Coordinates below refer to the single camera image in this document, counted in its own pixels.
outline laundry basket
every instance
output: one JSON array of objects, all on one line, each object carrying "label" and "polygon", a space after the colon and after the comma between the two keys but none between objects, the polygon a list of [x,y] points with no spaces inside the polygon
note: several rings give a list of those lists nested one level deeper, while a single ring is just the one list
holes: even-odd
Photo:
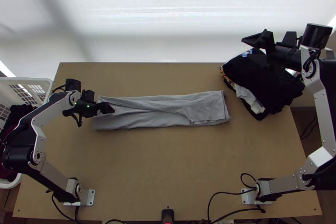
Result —
[{"label": "laundry basket", "polygon": [[[12,105],[32,105],[39,107],[48,101],[51,87],[50,79],[40,78],[0,78],[0,131],[5,125]],[[20,183],[22,174],[18,173],[14,181],[0,179],[1,189],[10,189]]]}]

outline white garment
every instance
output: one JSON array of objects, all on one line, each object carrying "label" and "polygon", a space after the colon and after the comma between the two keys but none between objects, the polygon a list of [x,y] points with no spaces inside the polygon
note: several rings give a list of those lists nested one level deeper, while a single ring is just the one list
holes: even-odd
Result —
[{"label": "white garment", "polygon": [[113,98],[99,96],[115,110],[92,119],[94,129],[215,125],[230,119],[223,91],[190,95]]},{"label": "white garment", "polygon": [[239,86],[237,83],[234,84],[234,89],[236,90],[237,97],[244,99],[251,106],[253,112],[259,114],[265,111],[265,107],[257,100],[250,90]]}]

